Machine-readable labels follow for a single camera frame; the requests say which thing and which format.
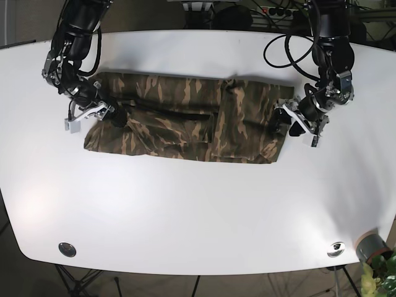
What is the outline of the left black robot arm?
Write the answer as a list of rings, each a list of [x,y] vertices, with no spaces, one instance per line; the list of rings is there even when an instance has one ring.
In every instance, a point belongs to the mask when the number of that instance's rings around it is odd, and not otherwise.
[[[354,99],[352,68],[355,54],[350,45],[350,21],[346,1],[306,1],[311,26],[311,47],[298,59],[290,52],[292,34],[283,34],[288,63],[298,73],[315,82],[304,85],[304,98],[279,100],[271,127],[288,125],[289,135],[311,136],[317,147],[321,133],[329,123],[328,112]]]

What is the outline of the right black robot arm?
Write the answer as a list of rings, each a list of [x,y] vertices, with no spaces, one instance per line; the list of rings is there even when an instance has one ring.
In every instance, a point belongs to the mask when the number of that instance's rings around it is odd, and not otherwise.
[[[70,99],[67,127],[94,116],[116,127],[127,124],[126,110],[105,94],[98,82],[88,78],[98,70],[101,58],[101,21],[112,1],[65,1],[59,15],[51,47],[41,72],[46,82]],[[88,56],[92,37],[97,34],[97,54],[91,71],[81,69]]]

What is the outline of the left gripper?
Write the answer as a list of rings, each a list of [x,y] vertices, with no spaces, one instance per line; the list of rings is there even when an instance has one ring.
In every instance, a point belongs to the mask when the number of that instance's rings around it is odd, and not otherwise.
[[[324,84],[314,87],[304,85],[305,97],[289,100],[281,99],[274,105],[272,112],[272,136],[299,137],[307,134],[306,143],[316,148],[321,134],[329,123],[327,113],[338,105],[346,105],[354,98],[352,73],[345,71]]]

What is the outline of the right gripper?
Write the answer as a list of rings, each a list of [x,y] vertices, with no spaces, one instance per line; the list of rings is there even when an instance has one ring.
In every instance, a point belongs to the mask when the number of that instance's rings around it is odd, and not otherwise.
[[[81,121],[94,117],[99,121],[109,121],[115,127],[127,124],[127,112],[115,97],[103,90],[98,81],[91,82],[79,77],[77,80],[63,82],[54,77],[53,85],[58,93],[70,99],[67,118],[64,120],[65,130],[71,134],[81,128]]]

